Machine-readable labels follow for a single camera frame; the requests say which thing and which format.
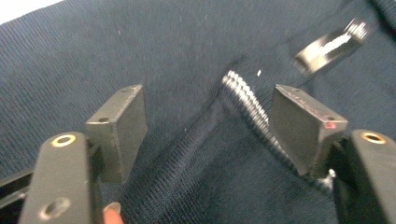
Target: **fabric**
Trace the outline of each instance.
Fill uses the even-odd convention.
[[[349,131],[396,139],[396,3],[386,4],[68,0],[5,23],[0,177],[141,83],[148,134],[128,183],[103,185],[126,223],[336,223],[329,185],[300,178],[267,131],[271,94],[277,83],[301,88]],[[294,55],[353,18],[371,27],[363,46],[303,77]]]

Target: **zipper teeth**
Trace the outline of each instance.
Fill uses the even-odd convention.
[[[270,132],[268,116],[246,81],[234,71],[229,71],[221,82],[223,84],[222,95],[232,99],[242,114],[247,117],[247,121],[253,127],[253,130],[268,144],[269,150],[275,154],[281,163],[297,174],[291,159]],[[307,182],[326,194],[332,194],[332,178],[330,176],[326,179],[310,179]]]

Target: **brass ring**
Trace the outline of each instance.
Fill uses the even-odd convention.
[[[76,140],[76,137],[73,134],[65,134],[65,135],[55,138],[52,141],[52,146],[53,147],[65,147],[65,146],[72,144],[75,140]]]
[[[387,140],[385,140],[384,137],[382,137],[381,135],[376,134],[376,133],[363,133],[361,135],[361,137],[364,140],[369,141],[369,142],[374,143],[374,144],[385,144],[385,143],[387,143]]]

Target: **garment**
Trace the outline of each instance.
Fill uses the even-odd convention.
[[[5,23],[0,177],[33,166],[49,137],[84,132],[116,90],[142,84],[148,134],[128,183],[102,186],[126,223],[335,223],[331,188],[300,178],[263,131],[272,90],[301,88],[349,131],[396,139],[395,5],[69,0]],[[372,30],[361,48],[302,76],[294,55],[354,18]]]

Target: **textured fabric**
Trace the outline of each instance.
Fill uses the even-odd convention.
[[[297,176],[265,116],[274,85],[291,85],[349,130],[396,139],[392,11],[373,2],[70,0],[5,23],[0,177],[33,166],[47,138],[84,132],[114,91],[141,83],[148,134],[128,183],[103,185],[126,223],[335,223],[330,189]],[[353,18],[372,28],[366,43],[304,78],[293,56]],[[247,87],[226,84],[231,70],[264,128],[238,97]]]

